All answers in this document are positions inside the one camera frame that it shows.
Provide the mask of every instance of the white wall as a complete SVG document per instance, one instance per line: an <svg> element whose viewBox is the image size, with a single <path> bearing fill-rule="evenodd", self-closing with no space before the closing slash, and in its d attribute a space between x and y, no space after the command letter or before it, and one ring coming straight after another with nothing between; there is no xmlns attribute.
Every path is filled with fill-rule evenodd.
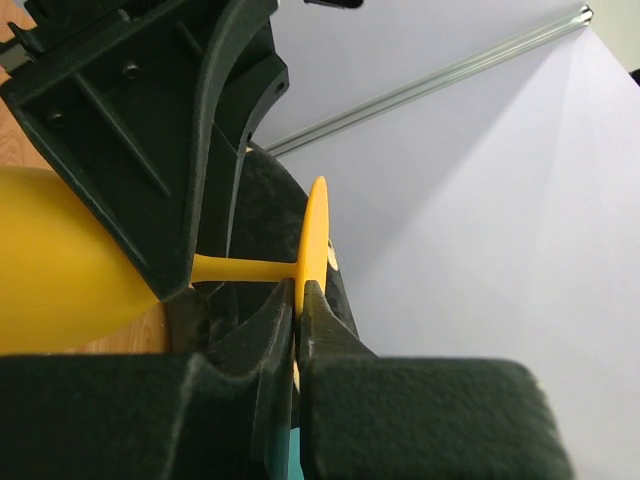
<svg viewBox="0 0 640 480"><path fill-rule="evenodd" d="M283 163L328 178L380 354L519 360L583 480L640 478L640 89L587 30Z"/></svg>
<svg viewBox="0 0 640 480"><path fill-rule="evenodd" d="M628 71L640 68L640 1L591 0L593 29Z"/></svg>
<svg viewBox="0 0 640 480"><path fill-rule="evenodd" d="M256 132L269 145L496 43L582 0L366 0L342 11L282 0L273 17L291 88Z"/></svg>

